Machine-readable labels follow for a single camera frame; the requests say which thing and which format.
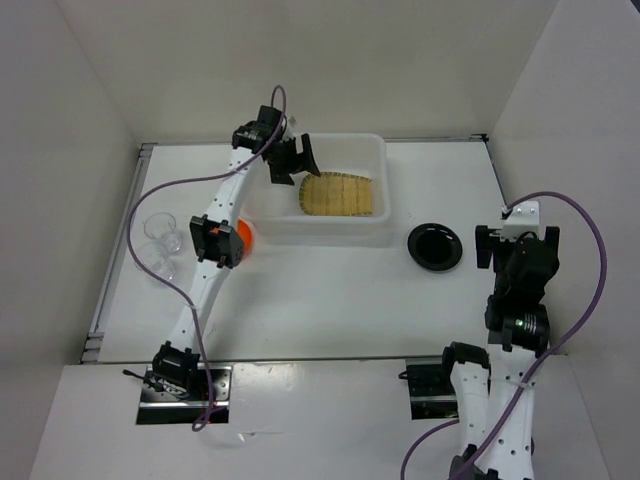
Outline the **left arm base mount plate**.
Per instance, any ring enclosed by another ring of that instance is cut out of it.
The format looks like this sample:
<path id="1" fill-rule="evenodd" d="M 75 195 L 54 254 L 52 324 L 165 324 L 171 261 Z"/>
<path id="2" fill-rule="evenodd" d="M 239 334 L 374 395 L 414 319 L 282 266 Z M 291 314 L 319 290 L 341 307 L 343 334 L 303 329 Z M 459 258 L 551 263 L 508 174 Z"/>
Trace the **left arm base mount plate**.
<path id="1" fill-rule="evenodd" d="M 227 424 L 231 399 L 233 368 L 231 365 L 214 365 L 211 368 L 214 412 L 209 424 Z M 156 379 L 148 365 L 144 374 L 134 374 L 142 381 L 137 410 L 137 425 L 192 424 L 204 414 L 209 405 L 206 372 L 199 366 L 196 384 L 191 390 L 173 386 Z"/>

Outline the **clear plastic cup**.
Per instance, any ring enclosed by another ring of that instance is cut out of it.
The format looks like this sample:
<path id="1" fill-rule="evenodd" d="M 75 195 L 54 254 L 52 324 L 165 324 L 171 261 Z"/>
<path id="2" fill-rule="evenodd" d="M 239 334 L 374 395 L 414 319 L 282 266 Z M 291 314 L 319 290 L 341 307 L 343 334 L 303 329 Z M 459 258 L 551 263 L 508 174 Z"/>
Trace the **clear plastic cup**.
<path id="1" fill-rule="evenodd" d="M 182 247 L 182 236 L 175 217 L 167 212 L 158 212 L 146 219 L 143 225 L 145 235 L 163 244 L 169 253 L 177 253 Z"/>
<path id="2" fill-rule="evenodd" d="M 148 242 L 134 251 L 138 269 L 149 271 L 165 281 L 172 281 L 176 270 L 166 247 L 158 242 Z"/>

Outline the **green yellow woven bamboo tray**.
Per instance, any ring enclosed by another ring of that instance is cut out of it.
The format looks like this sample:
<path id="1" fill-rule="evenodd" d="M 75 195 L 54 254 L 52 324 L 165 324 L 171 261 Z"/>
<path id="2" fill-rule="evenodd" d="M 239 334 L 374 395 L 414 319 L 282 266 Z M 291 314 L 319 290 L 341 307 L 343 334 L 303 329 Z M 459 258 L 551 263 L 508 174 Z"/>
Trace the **green yellow woven bamboo tray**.
<path id="1" fill-rule="evenodd" d="M 370 216 L 374 206 L 372 185 L 371 179 L 354 174 L 309 174 L 300 184 L 299 206 L 309 216 Z"/>

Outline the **orange round plate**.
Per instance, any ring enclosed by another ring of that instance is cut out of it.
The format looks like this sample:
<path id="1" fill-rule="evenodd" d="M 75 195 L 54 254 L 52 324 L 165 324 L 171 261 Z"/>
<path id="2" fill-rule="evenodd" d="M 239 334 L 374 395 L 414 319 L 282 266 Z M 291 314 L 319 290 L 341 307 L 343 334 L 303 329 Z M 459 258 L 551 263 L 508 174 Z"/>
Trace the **orange round plate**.
<path id="1" fill-rule="evenodd" d="M 244 244 L 244 256 L 248 256 L 254 244 L 254 231 L 250 223 L 243 219 L 239 219 L 237 223 L 237 232 Z"/>

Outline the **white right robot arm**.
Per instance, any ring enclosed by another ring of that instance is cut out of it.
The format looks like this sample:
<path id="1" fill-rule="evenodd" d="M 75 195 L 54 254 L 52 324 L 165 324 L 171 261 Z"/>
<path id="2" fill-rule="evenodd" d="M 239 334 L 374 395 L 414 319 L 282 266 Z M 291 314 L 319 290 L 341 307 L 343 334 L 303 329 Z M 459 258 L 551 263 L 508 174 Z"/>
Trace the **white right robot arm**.
<path id="1" fill-rule="evenodd" d="M 542 304 L 559 269 L 560 230 L 532 231 L 501 240 L 498 230 L 475 231 L 477 264 L 495 273 L 484 313 L 484 347 L 453 342 L 443 351 L 438 381 L 455 393 L 461 446 L 452 479 L 531 479 L 535 378 L 529 374 L 549 347 Z"/>

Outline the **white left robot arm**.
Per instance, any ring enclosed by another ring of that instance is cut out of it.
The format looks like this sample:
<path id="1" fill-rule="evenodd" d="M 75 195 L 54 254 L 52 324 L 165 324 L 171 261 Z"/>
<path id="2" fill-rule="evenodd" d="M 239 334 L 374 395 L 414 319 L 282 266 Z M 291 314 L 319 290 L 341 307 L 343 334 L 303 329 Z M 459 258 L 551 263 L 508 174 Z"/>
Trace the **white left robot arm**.
<path id="1" fill-rule="evenodd" d="M 264 152 L 257 145 L 242 130 L 234 133 L 228 176 L 205 212 L 189 222 L 196 256 L 194 277 L 179 320 L 152 361 L 154 377 L 176 399 L 190 398 L 207 383 L 199 369 L 205 356 L 204 324 L 228 274 L 245 256 L 237 224 L 259 166 L 262 162 L 269 166 L 273 184 L 293 185 L 292 176 L 303 172 L 320 174 L 307 133 L 296 137 L 286 128 Z"/>

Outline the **black round plate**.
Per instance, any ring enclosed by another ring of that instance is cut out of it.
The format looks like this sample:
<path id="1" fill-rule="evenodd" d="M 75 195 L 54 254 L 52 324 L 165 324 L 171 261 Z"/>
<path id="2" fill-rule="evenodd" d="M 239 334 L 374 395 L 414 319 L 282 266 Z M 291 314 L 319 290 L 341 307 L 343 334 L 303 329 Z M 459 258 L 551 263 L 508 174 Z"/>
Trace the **black round plate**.
<path id="1" fill-rule="evenodd" d="M 435 273 L 454 269 L 463 255 L 459 236 L 438 223 L 423 223 L 413 228 L 407 238 L 407 249 L 416 264 Z"/>

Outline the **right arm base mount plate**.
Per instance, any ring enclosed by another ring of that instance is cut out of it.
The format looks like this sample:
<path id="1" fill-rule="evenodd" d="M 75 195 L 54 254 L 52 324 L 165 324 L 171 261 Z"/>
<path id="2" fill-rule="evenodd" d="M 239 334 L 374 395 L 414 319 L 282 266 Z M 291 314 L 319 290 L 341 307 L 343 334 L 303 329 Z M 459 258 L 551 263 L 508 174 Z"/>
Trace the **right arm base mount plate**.
<path id="1" fill-rule="evenodd" d="M 413 420 L 458 417 L 454 389 L 439 357 L 408 359 L 398 378 L 406 383 Z"/>

